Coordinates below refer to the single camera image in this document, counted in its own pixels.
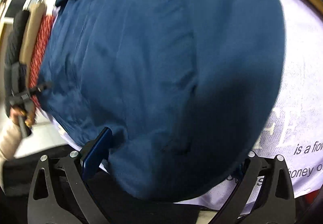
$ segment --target silver screw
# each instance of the silver screw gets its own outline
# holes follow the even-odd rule
[[[283,157],[282,155],[278,155],[278,156],[277,156],[277,159],[278,159],[279,161],[284,161],[284,157]]]
[[[46,155],[43,155],[43,156],[41,156],[40,157],[40,161],[42,161],[42,162],[44,162],[44,161],[46,161],[47,160],[47,156]]]
[[[69,153],[70,157],[77,157],[79,155],[79,153],[77,151],[72,151],[71,153]]]
[[[255,156],[255,153],[253,152],[253,151],[250,151],[249,153],[248,153],[248,157],[254,157]]]

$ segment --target blue fabric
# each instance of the blue fabric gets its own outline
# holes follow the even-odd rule
[[[112,130],[105,164],[124,190],[190,199],[244,160],[279,90],[279,0],[57,5],[39,76],[54,86],[41,106],[78,145]]]

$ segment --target purple printed cloth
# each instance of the purple printed cloth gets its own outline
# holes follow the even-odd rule
[[[306,0],[280,2],[286,28],[282,84],[253,151],[261,157],[273,158],[277,154],[285,157],[294,195],[298,197],[323,184],[323,20]],[[55,119],[53,123],[73,148],[81,149]],[[258,178],[243,214],[250,212],[262,180]],[[235,185],[236,180],[228,176],[206,194],[181,203],[219,210]]]

